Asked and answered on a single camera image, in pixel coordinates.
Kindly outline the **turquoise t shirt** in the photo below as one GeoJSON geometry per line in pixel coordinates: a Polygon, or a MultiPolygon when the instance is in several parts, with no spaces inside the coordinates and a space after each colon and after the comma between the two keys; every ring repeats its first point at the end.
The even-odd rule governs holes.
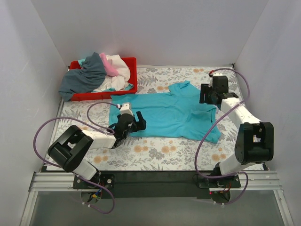
{"type": "Polygon", "coordinates": [[[130,103],[132,112],[140,111],[146,129],[132,137],[184,137],[218,143],[221,132],[215,123],[216,107],[199,103],[200,91],[189,81],[172,84],[166,93],[112,96],[113,104],[130,103]]]}

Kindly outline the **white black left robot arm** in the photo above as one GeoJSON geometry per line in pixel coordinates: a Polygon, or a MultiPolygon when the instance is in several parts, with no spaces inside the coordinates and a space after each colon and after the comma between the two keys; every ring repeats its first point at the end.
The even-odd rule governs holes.
{"type": "Polygon", "coordinates": [[[113,129],[113,135],[108,131],[104,133],[88,131],[72,125],[49,147],[48,155],[65,172],[72,172],[86,180],[98,183],[100,171],[84,159],[88,150],[115,149],[124,143],[130,133],[145,130],[146,120],[141,112],[136,114],[138,120],[128,113],[118,115],[118,122],[109,127],[113,129]]]}

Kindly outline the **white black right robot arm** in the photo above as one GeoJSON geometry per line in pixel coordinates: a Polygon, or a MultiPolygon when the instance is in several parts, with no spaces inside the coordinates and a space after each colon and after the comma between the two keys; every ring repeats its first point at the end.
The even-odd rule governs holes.
{"type": "Polygon", "coordinates": [[[232,177],[243,169],[271,161],[274,157],[274,127],[253,116],[238,95],[229,92],[228,78],[210,74],[210,83],[201,85],[200,103],[213,104],[228,116],[238,129],[234,154],[218,163],[208,179],[232,177]]]}

